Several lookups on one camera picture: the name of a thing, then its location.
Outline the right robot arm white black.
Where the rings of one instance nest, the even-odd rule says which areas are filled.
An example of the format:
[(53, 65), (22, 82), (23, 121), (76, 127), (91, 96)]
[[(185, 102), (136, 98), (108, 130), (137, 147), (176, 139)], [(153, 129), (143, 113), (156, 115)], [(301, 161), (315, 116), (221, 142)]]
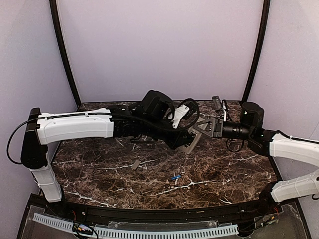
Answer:
[[(279, 130), (262, 128), (264, 109), (254, 102), (244, 102), (239, 123), (210, 118), (197, 122), (193, 128), (211, 138), (239, 139), (258, 155), (279, 157), (319, 165), (318, 141), (288, 136)], [(260, 193), (260, 200), (279, 203), (319, 193), (319, 172), (286, 181), (269, 183)]]

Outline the white remote control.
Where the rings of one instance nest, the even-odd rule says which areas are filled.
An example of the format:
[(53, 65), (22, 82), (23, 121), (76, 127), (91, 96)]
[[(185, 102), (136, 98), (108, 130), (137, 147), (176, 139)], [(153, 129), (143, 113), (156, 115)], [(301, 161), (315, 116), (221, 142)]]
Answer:
[(193, 137), (193, 141), (192, 143), (183, 145), (181, 147), (179, 147), (179, 150), (183, 151), (186, 154), (191, 154), (191, 152), (195, 149), (196, 145), (198, 144), (202, 133), (195, 130), (193, 127), (191, 127), (188, 132), (190, 133), (190, 135)]

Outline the grey battery cover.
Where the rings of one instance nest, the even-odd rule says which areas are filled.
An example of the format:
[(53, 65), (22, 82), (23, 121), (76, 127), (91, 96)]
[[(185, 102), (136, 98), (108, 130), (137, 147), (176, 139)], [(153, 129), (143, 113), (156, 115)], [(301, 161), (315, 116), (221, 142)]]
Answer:
[(133, 163), (133, 165), (131, 166), (131, 168), (132, 168), (133, 170), (136, 170), (136, 169), (138, 168), (138, 166), (140, 165), (140, 163), (141, 163), (141, 161), (136, 160), (136, 161)]

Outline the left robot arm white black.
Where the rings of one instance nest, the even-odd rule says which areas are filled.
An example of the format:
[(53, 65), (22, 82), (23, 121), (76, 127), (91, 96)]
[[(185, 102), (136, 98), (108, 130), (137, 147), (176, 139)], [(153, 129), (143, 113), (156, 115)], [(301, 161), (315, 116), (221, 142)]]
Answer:
[(48, 145), (80, 138), (148, 136), (162, 140), (171, 149), (192, 143), (188, 130), (199, 120), (198, 103), (187, 98), (177, 107), (166, 94), (149, 90), (142, 100), (128, 106), (116, 105), (84, 112), (42, 113), (32, 108), (25, 126), (20, 161), (28, 168), (50, 203), (62, 201), (62, 188), (48, 159)]

